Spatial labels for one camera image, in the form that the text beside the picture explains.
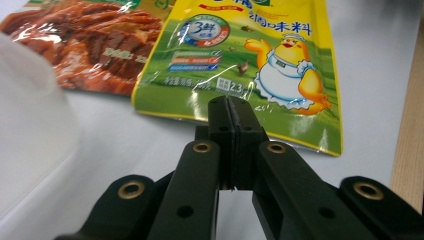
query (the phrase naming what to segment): food package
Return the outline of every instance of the food package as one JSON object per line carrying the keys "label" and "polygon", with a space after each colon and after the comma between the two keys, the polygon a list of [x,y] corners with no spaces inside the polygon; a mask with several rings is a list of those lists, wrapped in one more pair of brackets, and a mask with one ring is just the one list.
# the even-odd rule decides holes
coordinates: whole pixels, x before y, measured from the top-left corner
{"label": "food package", "polygon": [[134,89],[142,114],[207,121],[220,95],[247,100],[268,135],[342,154],[325,0],[177,1]]}
{"label": "food package", "polygon": [[131,95],[172,0],[30,1],[0,31],[52,65],[60,86]]}

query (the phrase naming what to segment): meat image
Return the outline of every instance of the meat image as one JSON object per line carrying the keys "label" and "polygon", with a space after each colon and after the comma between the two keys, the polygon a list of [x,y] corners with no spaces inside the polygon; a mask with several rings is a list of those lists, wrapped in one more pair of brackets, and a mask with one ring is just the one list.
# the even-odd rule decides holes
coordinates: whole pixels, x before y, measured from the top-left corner
{"label": "meat image", "polygon": [[145,10],[81,0],[14,13],[0,24],[53,65],[60,86],[127,96],[161,28]]}

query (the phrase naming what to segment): round hole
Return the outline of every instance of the round hole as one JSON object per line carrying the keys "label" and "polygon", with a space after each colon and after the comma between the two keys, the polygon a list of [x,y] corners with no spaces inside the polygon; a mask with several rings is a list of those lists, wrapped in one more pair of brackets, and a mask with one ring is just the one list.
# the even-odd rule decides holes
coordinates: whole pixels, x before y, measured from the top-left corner
{"label": "round hole", "polygon": [[193,150],[198,153],[206,153],[211,150],[212,146],[207,143],[198,143],[193,146]]}
{"label": "round hole", "polygon": [[271,143],[268,145],[268,150],[273,153],[284,153],[286,151],[286,148],[278,143]]}
{"label": "round hole", "polygon": [[381,200],[384,198],[383,192],[371,183],[357,182],[353,184],[353,189],[364,198],[371,200]]}
{"label": "round hole", "polygon": [[327,219],[333,219],[336,217],[336,214],[334,213],[334,211],[327,207],[320,208],[318,212],[322,217]]}
{"label": "round hole", "polygon": [[139,181],[129,181],[118,190],[118,196],[122,199],[133,199],[140,196],[144,191],[144,184]]}
{"label": "round hole", "polygon": [[177,210],[177,215],[180,218],[189,218],[189,217],[193,216],[193,214],[194,214],[194,210],[191,206],[187,206],[187,205],[182,206],[182,207],[178,208],[178,210]]}

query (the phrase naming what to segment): cartoon chicken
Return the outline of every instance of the cartoon chicken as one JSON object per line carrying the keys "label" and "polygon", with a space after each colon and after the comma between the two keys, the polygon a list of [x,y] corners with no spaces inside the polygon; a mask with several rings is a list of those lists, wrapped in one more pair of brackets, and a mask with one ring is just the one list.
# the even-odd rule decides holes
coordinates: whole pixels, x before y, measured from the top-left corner
{"label": "cartoon chicken", "polygon": [[247,39],[245,48],[258,53],[256,88],[268,101],[305,115],[331,107],[302,36],[285,34],[275,49],[264,39]]}

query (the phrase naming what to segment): chef hat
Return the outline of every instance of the chef hat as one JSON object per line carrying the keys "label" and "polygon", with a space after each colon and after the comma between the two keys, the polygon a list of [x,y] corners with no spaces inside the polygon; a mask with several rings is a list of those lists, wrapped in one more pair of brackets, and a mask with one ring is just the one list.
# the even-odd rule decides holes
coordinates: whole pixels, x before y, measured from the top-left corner
{"label": "chef hat", "polygon": [[300,40],[302,42],[305,41],[305,39],[302,36],[300,36],[299,34],[296,34],[296,33],[283,34],[283,38],[295,38],[295,39]]}

